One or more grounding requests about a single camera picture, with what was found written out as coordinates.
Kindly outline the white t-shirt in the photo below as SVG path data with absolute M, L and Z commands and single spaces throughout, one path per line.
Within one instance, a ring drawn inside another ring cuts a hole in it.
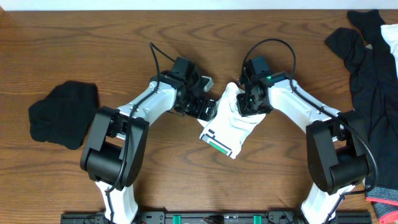
M 235 83 L 228 83 L 216 102 L 215 117 L 198 121 L 203 126 L 200 139 L 232 159 L 241 152 L 246 138 L 266 117 L 265 114 L 247 117 L 239 114 L 237 96 L 243 92 Z

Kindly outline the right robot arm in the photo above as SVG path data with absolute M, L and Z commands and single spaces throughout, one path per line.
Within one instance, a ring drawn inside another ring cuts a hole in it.
M 242 116 L 278 110 L 306 135 L 308 171 L 313 185 L 300 210 L 286 223 L 333 223 L 342 200 L 367 176 L 375 163 L 364 125 L 354 111 L 345 113 L 318 101 L 292 75 L 275 73 L 263 56 L 245 59 L 237 96 Z

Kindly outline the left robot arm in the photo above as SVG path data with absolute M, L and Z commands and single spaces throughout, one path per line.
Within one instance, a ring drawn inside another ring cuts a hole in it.
M 95 114 L 80 167 L 100 189 L 108 223 L 132 223 L 138 213 L 133 183 L 142 167 L 150 126 L 165 112 L 209 121 L 213 86 L 190 60 L 178 57 L 171 70 L 153 76 L 144 92 L 116 109 L 103 106 Z

